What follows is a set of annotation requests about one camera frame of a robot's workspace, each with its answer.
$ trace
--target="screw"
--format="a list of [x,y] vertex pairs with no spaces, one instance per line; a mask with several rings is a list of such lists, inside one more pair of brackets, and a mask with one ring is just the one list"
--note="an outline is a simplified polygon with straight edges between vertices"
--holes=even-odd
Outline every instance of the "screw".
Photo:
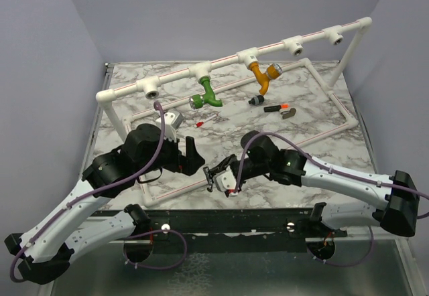
[[288,232],[294,232],[295,231],[295,224],[293,222],[288,222],[288,225],[286,226],[286,230]]

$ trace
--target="white pvc pipe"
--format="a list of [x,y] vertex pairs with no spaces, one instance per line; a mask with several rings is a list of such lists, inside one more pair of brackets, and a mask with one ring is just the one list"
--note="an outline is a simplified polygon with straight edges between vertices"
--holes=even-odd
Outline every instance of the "white pvc pipe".
[[[314,40],[321,40],[326,38],[325,31],[328,31],[329,29],[332,30],[333,28],[335,28],[339,33],[343,33],[354,29],[361,29],[362,27],[365,27],[368,25],[371,25],[371,18],[365,17],[357,21],[354,21],[352,23],[347,23],[341,26],[333,26],[328,29],[324,29],[324,31],[318,31],[315,33],[309,33],[307,35],[303,35],[302,43],[308,43]],[[267,46],[262,46],[257,49],[257,55],[264,55],[264,54],[276,52],[279,50],[287,50],[287,47],[285,47],[285,45],[282,42],[267,45]],[[237,63],[239,63],[239,57],[237,54],[235,54],[232,56],[220,58],[218,60],[213,60],[212,62],[210,62],[210,70],[215,70],[217,68],[222,68],[222,67],[225,67],[231,64],[237,64]],[[153,77],[154,76],[149,76],[147,78],[144,78],[143,80],[140,80],[139,84],[144,85],[146,82],[152,83],[153,80],[151,78]],[[156,85],[154,86],[160,86],[169,82],[173,82],[175,80],[188,78],[188,77],[191,77],[191,73],[189,68],[185,68],[177,72],[171,72],[171,73],[159,76],[158,80],[156,81]],[[120,88],[116,88],[114,90],[100,91],[99,93],[97,93],[97,101],[99,103],[111,102],[118,98],[133,94],[134,92],[141,92],[143,91],[143,88],[144,87],[137,87],[137,83],[133,83],[130,85],[122,86]]]
[[341,114],[344,115],[347,121],[355,119],[349,110],[347,110],[347,107],[339,100],[338,97],[336,97],[334,92],[330,92],[328,96],[334,102],[335,106],[340,110]]
[[[291,63],[291,64],[286,64],[286,65],[283,65],[281,67],[282,67],[282,70],[284,72],[286,72],[288,70],[292,70],[294,68],[297,68],[297,67],[300,67],[300,66],[303,66],[303,65],[304,65],[304,60],[298,60],[297,62],[294,62],[294,63]],[[228,83],[228,84],[225,84],[225,85],[222,85],[222,86],[219,86],[219,87],[215,87],[215,88],[213,88],[213,92],[215,94],[218,94],[218,93],[224,92],[226,90],[230,90],[230,89],[242,86],[242,85],[246,85],[246,84],[252,83],[255,80],[256,80],[256,77],[250,76],[250,77],[244,78],[242,80],[238,80],[236,82],[232,82],[232,83]],[[164,110],[169,110],[171,108],[174,108],[174,107],[177,107],[177,106],[180,106],[180,105],[183,105],[183,104],[187,104],[187,103],[189,103],[189,97],[183,97],[183,98],[181,98],[179,100],[173,100],[172,102],[163,104],[162,108]],[[141,112],[138,112],[138,113],[135,113],[135,114],[131,115],[131,120],[135,121],[135,120],[138,120],[138,119],[142,119],[143,117],[148,117],[148,116],[154,114],[155,112],[156,111],[153,108],[150,108],[150,109],[147,109],[147,110],[143,110]]]
[[347,129],[351,129],[351,124],[349,124],[348,122],[346,122],[346,123],[344,123],[344,124],[342,124],[342,125],[340,125],[338,127],[335,127],[332,130],[321,132],[321,133],[319,133],[319,134],[317,134],[317,135],[315,135],[315,136],[313,136],[313,137],[311,137],[309,139],[305,139],[305,140],[303,140],[301,142],[298,142],[298,143],[295,143],[295,144],[297,146],[299,146],[299,147],[304,147],[306,145],[310,145],[310,144],[313,144],[313,143],[315,143],[317,141],[323,140],[323,139],[325,139],[327,137],[331,137],[331,136],[333,136],[333,135],[335,135],[337,133],[340,133],[340,132],[342,132],[344,130],[347,130]]
[[164,201],[167,200],[171,200],[175,197],[181,196],[182,194],[187,194],[188,192],[191,192],[195,189],[201,188],[207,186],[207,180],[206,179],[202,179],[200,181],[197,181],[196,183],[193,183],[189,186],[177,189],[177,190],[172,190],[170,192],[166,192],[164,194],[161,194],[157,197],[155,197],[154,199],[151,199],[150,201],[143,201],[144,202],[144,206],[145,207],[152,207],[156,204],[160,204]]
[[115,110],[112,107],[112,103],[103,103],[101,105],[103,110],[105,111],[107,117],[112,122],[113,127],[115,128],[116,132],[118,132],[120,138],[122,141],[125,141],[127,138],[127,131],[125,130],[125,127],[123,126],[121,120],[117,116]]
[[330,78],[330,80],[327,83],[327,85],[330,88],[334,87],[334,85],[337,82],[338,78],[340,77],[341,73],[345,69],[346,65],[349,63],[350,57],[355,52],[356,47],[361,42],[362,37],[363,37],[363,32],[360,30],[357,31],[355,36],[353,37],[350,45],[348,46],[346,52],[344,53],[343,58],[341,59],[339,64],[334,69],[334,72],[332,73],[332,77]]
[[[314,68],[314,66],[312,65],[311,61],[308,58],[303,58],[297,62],[288,64],[288,65],[284,65],[282,67],[283,71],[287,71],[287,70],[291,70],[293,68],[297,68],[300,66],[305,66],[307,67],[307,69],[310,71],[310,73],[313,75],[314,79],[317,81],[317,83],[319,83],[320,87],[323,89],[323,91],[326,93],[326,95],[334,102],[335,106],[340,110],[341,114],[343,114],[343,116],[346,118],[346,123],[339,125],[329,131],[325,131],[325,132],[321,132],[309,139],[305,139],[301,142],[296,143],[297,146],[299,147],[305,147],[307,145],[313,144],[317,141],[323,140],[327,137],[331,137],[337,133],[340,133],[344,130],[347,129],[352,129],[353,127],[356,127],[358,125],[358,121],[354,118],[354,116],[347,110],[347,108],[345,107],[345,105],[339,100],[339,98],[336,96],[336,94],[327,89],[326,88],[326,82],[323,80],[323,77],[317,72],[317,70]],[[247,84],[251,81],[255,80],[254,77],[250,77],[250,78],[244,78],[243,80],[237,81],[237,82],[233,82],[227,85],[223,85],[217,88],[218,92],[222,92],[223,90],[227,90],[227,89],[231,89],[234,87],[238,87],[244,84]],[[185,104],[187,102],[188,98],[182,98],[180,100],[176,100],[173,102],[170,102],[168,104],[163,105],[163,107],[165,109],[168,108],[172,108],[172,107],[176,107],[176,106],[180,106],[182,104]],[[147,117],[149,115],[152,115],[153,113],[155,113],[155,110],[145,110],[143,112],[140,113],[136,113],[135,115],[132,116],[131,120],[134,121],[136,119],[141,119],[143,117]],[[146,208],[150,208],[154,205],[160,204],[164,201],[170,200],[172,198],[181,196],[182,194],[186,194],[188,192],[191,192],[195,189],[201,188],[203,186],[207,185],[207,181],[205,179],[199,180],[196,183],[193,183],[189,186],[177,189],[177,190],[172,190],[170,192],[166,192],[162,195],[159,195],[155,198],[152,198],[150,192],[149,192],[149,187],[147,186],[147,184],[141,184],[141,189],[143,192],[143,205]]]

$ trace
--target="black tool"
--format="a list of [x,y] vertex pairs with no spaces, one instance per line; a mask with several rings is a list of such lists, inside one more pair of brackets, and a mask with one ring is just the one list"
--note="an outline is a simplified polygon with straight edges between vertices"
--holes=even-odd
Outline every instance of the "black tool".
[[262,95],[254,96],[250,99],[249,104],[260,105],[264,102],[264,97]]
[[274,105],[274,106],[266,106],[263,108],[264,112],[278,112],[283,108],[289,108],[288,104]]

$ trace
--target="orange object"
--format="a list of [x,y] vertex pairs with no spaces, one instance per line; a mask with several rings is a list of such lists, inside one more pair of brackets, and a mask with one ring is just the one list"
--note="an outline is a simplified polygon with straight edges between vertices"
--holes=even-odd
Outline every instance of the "orange object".
[[282,75],[282,69],[278,64],[272,64],[267,68],[265,73],[261,73],[259,70],[259,64],[257,62],[253,62],[249,65],[249,69],[254,73],[257,82],[261,85],[261,89],[259,93],[261,95],[265,95],[268,91],[269,81],[275,80],[277,77]]

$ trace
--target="pvc pipe frame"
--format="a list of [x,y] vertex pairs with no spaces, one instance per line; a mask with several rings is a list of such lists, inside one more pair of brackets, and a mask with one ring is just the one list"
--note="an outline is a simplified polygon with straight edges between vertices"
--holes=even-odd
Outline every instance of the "pvc pipe frame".
[[[319,133],[309,139],[305,139],[301,142],[298,142],[297,145],[300,147],[304,147],[306,145],[315,143],[317,141],[320,141],[322,139],[325,139],[327,137],[330,137],[332,135],[335,135],[337,133],[340,133],[347,129],[352,129],[353,127],[356,127],[359,123],[354,118],[354,116],[347,110],[345,105],[338,99],[336,94],[333,92],[332,88],[337,82],[339,76],[343,72],[345,66],[347,65],[350,57],[353,55],[353,52],[355,51],[357,45],[361,41],[363,34],[369,29],[369,26],[372,23],[372,19],[369,17],[365,17],[362,19],[358,19],[352,23],[348,23],[341,26],[333,26],[327,29],[324,29],[322,31],[318,31],[316,33],[309,33],[307,35],[303,36],[296,36],[294,38],[288,38],[285,40],[282,40],[279,43],[271,44],[268,46],[263,46],[257,49],[257,55],[264,55],[269,54],[272,52],[280,51],[280,50],[289,50],[292,54],[294,53],[296,44],[296,41],[300,41],[300,45],[303,43],[312,42],[315,40],[320,39],[328,39],[332,40],[332,33],[335,33],[336,35],[344,33],[346,31],[351,31],[357,29],[357,32],[352,39],[352,42],[350,43],[349,47],[347,48],[342,60],[340,63],[336,66],[334,69],[334,72],[332,73],[332,77],[329,80],[329,82],[325,82],[322,78],[322,76],[316,71],[314,66],[312,65],[312,62],[308,58],[303,58],[297,62],[287,64],[282,66],[282,70],[285,72],[287,70],[292,70],[294,68],[298,67],[306,67],[310,73],[313,75],[313,77],[316,79],[317,83],[319,83],[320,87],[323,89],[324,93],[331,99],[335,106],[340,110],[341,114],[345,117],[346,121],[344,124],[333,128],[332,130],[325,131],[322,133]],[[236,64],[241,62],[239,59],[239,56],[237,54],[228,56],[225,58],[221,58],[219,60],[214,60],[212,62],[205,62],[204,65],[207,66],[208,71],[222,68],[228,65]],[[105,110],[106,115],[112,122],[112,125],[114,126],[115,130],[118,132],[121,139],[124,141],[127,137],[128,132],[131,131],[131,123],[137,119],[142,119],[143,117],[148,117],[152,114],[154,114],[156,111],[154,109],[148,109],[144,110],[135,114],[132,114],[130,117],[124,117],[123,123],[121,122],[120,118],[117,116],[115,110],[112,107],[112,102],[114,100],[117,100],[118,98],[133,94],[135,92],[145,92],[146,97],[151,99],[153,98],[151,94],[155,94],[158,96],[158,86],[161,86],[163,84],[167,84],[169,82],[173,82],[175,80],[180,80],[183,78],[189,78],[194,77],[196,68],[199,68],[199,64],[196,63],[192,65],[189,68],[185,68],[183,70],[179,70],[177,72],[172,72],[168,74],[164,74],[161,76],[149,76],[147,78],[143,78],[141,80],[137,80],[133,84],[129,84],[126,86],[122,86],[120,88],[116,89],[109,89],[109,90],[103,90],[97,93],[97,101],[99,102],[100,106]],[[242,85],[249,84],[251,82],[255,82],[256,78],[254,76],[244,78],[242,80],[238,80],[236,82],[228,83],[225,85],[222,85],[217,88],[213,88],[213,91],[215,94],[223,92],[225,90],[230,90],[232,88],[236,88]],[[163,104],[163,108],[165,110],[168,110],[170,108],[174,108],[183,104],[188,103],[188,97],[181,98],[179,100],[174,100],[172,102]],[[145,176],[141,176],[140,180],[144,181]],[[175,198],[177,196],[181,196],[182,194],[191,192],[195,189],[201,188],[202,186],[205,186],[207,184],[207,181],[205,180],[205,177],[201,177],[200,180],[195,182],[192,185],[172,190],[170,192],[166,192],[162,195],[152,197],[149,191],[149,187],[147,184],[140,184],[141,190],[143,192],[143,205],[146,208],[150,208],[156,204],[160,204],[162,202],[165,202],[167,200],[171,200],[172,198]]]
[[[338,77],[341,75],[345,66],[347,65],[350,57],[353,55],[355,48],[361,41],[363,34],[371,26],[371,23],[372,23],[372,19],[370,17],[364,17],[352,23],[346,23],[344,25],[336,25],[336,26],[328,27],[326,29],[317,31],[315,33],[309,33],[303,36],[299,35],[292,38],[287,38],[276,44],[262,46],[259,48],[249,48],[248,50],[237,52],[235,55],[220,58],[218,60],[213,60],[211,62],[203,62],[204,67],[208,72],[211,72],[212,70],[216,70],[217,68],[222,68],[232,64],[241,63],[243,61],[240,59],[239,54],[242,54],[243,52],[246,52],[246,51],[251,52],[254,56],[265,55],[265,54],[277,52],[280,50],[283,50],[283,51],[288,50],[291,52],[291,54],[294,54],[294,49],[295,49],[294,46],[296,45],[297,41],[299,41],[300,46],[308,42],[313,42],[313,41],[322,40],[322,39],[327,39],[332,41],[332,39],[336,38],[336,36],[341,35],[342,33],[345,33],[347,31],[357,30],[352,42],[350,43],[350,46],[347,48],[347,51],[345,52],[342,60],[340,61],[340,64],[335,68],[334,74],[332,75],[331,80],[328,83],[324,83],[324,87],[326,89],[327,88],[332,89],[333,86],[335,85],[335,82],[338,80]],[[116,89],[102,90],[98,92],[96,95],[97,102],[100,104],[101,108],[104,109],[107,117],[112,122],[112,125],[115,128],[116,132],[118,132],[119,136],[124,141],[126,138],[127,132],[123,126],[123,123],[121,123],[121,120],[119,119],[119,117],[117,116],[115,110],[111,105],[111,103],[114,100],[117,100],[118,98],[130,95],[136,92],[145,92],[146,98],[155,99],[156,97],[158,97],[158,94],[159,94],[158,92],[159,86],[173,82],[175,80],[195,77],[196,72],[198,71],[201,65],[202,63],[196,63],[183,70],[178,70],[176,72],[167,73],[161,76],[148,76],[148,77],[142,78],[141,80],[137,80],[133,84],[128,84]]]
[[[320,87],[323,89],[323,91],[325,92],[325,94],[327,95],[327,97],[329,97],[329,99],[331,99],[335,106],[340,110],[341,114],[344,116],[344,118],[346,119],[345,123],[343,123],[342,125],[339,125],[329,131],[325,131],[322,133],[319,133],[309,139],[305,139],[301,142],[296,143],[297,145],[299,145],[300,147],[304,147],[306,145],[310,145],[313,144],[317,141],[320,141],[322,139],[325,139],[327,137],[330,137],[332,135],[335,135],[337,133],[340,133],[344,130],[348,130],[348,129],[352,129],[353,127],[356,127],[359,123],[357,121],[357,119],[354,118],[354,116],[349,112],[349,110],[347,110],[347,108],[345,107],[345,105],[339,100],[339,98],[336,96],[336,94],[327,86],[327,83],[323,80],[323,77],[317,72],[317,70],[314,68],[314,66],[312,65],[312,62],[308,59],[308,58],[303,58],[297,62],[291,63],[291,64],[286,64],[281,66],[282,70],[288,71],[288,70],[292,70],[294,68],[298,68],[298,67],[306,67],[309,72],[313,75],[314,79],[317,81],[317,83],[319,83]],[[238,80],[236,82],[232,82],[226,85],[222,85],[220,87],[217,88],[213,88],[215,93],[220,93],[223,92],[225,90],[230,90],[232,88],[236,88],[242,85],[246,85],[252,82],[255,82],[256,78],[254,76],[252,77],[248,77],[248,78],[244,78],[242,80]],[[188,103],[188,98],[181,98],[178,100],[174,100],[172,102],[169,102],[167,104],[163,104],[162,106],[167,110],[169,108],[174,108],[183,104]],[[124,128],[127,130],[127,132],[131,131],[131,123],[135,120],[138,119],[142,119],[143,117],[148,117],[152,114],[155,114],[156,111],[154,109],[148,109],[148,110],[144,110],[138,113],[135,113],[133,115],[131,115],[130,117],[126,118],[126,122],[124,124]],[[141,176],[140,177],[141,181],[145,181],[146,178],[145,176]],[[175,189],[172,190],[170,192],[166,192],[164,194],[161,194],[159,196],[156,197],[152,197],[152,195],[150,194],[149,191],[149,186],[147,184],[140,184],[140,188],[143,192],[143,205],[146,208],[150,208],[156,204],[160,204],[162,202],[165,202],[167,200],[171,200],[177,196],[181,196],[182,194],[186,194],[188,192],[191,192],[195,189],[201,188],[203,186],[207,185],[207,181],[205,179],[205,177],[201,177],[198,181],[196,181],[195,183],[183,187],[183,188],[179,188],[179,189]]]

